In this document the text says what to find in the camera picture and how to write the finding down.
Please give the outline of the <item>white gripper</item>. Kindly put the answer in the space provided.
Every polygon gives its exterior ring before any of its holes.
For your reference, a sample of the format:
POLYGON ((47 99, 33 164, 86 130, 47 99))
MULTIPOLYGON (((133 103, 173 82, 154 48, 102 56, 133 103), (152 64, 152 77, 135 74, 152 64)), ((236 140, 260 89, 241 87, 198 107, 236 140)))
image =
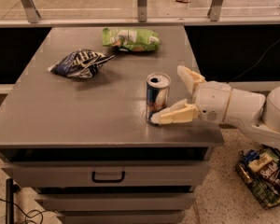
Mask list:
POLYGON ((194 104, 183 99, 170 107, 154 113, 153 124, 186 123, 199 118, 212 123, 222 123, 231 96, 231 86, 216 81, 206 82, 205 77, 184 65, 177 67, 177 74, 188 92, 193 95, 194 104))

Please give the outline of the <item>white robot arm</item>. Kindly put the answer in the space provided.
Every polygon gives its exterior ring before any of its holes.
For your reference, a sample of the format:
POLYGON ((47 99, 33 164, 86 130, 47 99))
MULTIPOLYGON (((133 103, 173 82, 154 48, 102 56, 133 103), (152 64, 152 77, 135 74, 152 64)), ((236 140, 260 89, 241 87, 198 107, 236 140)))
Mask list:
POLYGON ((243 91, 227 83, 207 81, 183 65, 177 73, 192 95, 152 115, 154 124, 191 122, 200 119, 228 124, 248 138, 269 147, 280 148, 280 87, 268 95, 243 91))

